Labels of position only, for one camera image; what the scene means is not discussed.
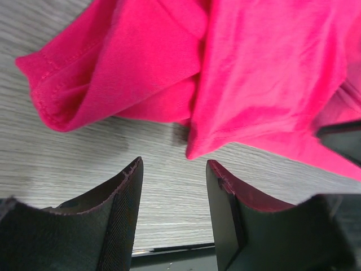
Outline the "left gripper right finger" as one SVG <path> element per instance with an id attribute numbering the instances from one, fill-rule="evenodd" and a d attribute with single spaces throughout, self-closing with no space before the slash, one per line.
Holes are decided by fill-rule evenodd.
<path id="1" fill-rule="evenodd" d="M 317 194 L 293 205 L 215 160 L 206 185 L 219 270 L 356 270 L 357 195 Z"/>

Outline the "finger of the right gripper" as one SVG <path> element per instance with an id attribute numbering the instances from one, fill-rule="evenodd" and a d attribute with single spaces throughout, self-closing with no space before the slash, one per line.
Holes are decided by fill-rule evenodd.
<path id="1" fill-rule="evenodd" d="M 316 137 L 326 148 L 360 165 L 360 120 L 321 127 Z"/>

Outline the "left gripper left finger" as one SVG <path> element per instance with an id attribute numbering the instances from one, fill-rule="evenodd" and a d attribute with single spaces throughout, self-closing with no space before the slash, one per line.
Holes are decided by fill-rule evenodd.
<path id="1" fill-rule="evenodd" d="M 143 160 L 58 207 L 1 199 L 2 270 L 129 270 Z"/>

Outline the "pink-red t shirt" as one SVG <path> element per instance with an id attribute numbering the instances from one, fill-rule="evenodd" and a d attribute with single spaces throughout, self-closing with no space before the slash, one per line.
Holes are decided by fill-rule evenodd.
<path id="1" fill-rule="evenodd" d="M 15 63 L 53 130 L 180 123 L 188 159 L 238 142 L 360 179 L 315 138 L 360 118 L 359 1 L 93 1 Z"/>

